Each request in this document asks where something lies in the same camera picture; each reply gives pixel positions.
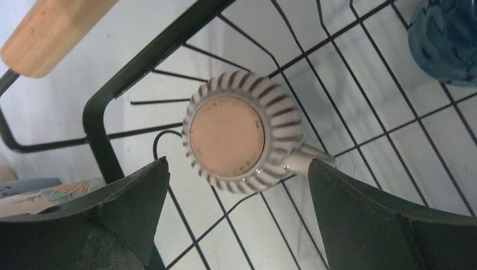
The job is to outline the floral patterned mug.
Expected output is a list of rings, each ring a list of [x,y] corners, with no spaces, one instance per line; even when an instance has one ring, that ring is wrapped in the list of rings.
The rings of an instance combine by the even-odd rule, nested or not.
[[[101,178],[61,184],[1,199],[1,217],[38,214],[41,211],[82,197],[106,185]]]

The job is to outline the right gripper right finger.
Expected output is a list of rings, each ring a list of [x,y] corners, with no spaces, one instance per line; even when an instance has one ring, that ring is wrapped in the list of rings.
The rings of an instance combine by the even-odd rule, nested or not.
[[[308,179],[331,269],[476,268],[476,218],[401,199],[317,159]]]

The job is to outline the dark blue mug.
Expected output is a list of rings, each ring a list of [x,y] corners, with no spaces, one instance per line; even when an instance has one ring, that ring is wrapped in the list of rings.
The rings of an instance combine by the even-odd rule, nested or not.
[[[421,1],[409,24],[408,46],[430,77],[476,87],[476,1]]]

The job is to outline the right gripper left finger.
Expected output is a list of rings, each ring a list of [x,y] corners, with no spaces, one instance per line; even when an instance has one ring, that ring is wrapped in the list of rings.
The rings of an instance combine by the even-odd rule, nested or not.
[[[169,186],[166,157],[77,199],[1,218],[2,269],[146,269]]]

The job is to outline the white ribbed cup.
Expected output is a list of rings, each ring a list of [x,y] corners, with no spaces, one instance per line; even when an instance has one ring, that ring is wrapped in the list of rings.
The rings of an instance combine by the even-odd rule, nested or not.
[[[289,173],[305,176],[319,159],[335,159],[303,141],[295,102],[266,76],[234,71],[192,95],[182,144],[191,166],[212,187],[233,194],[264,191]]]

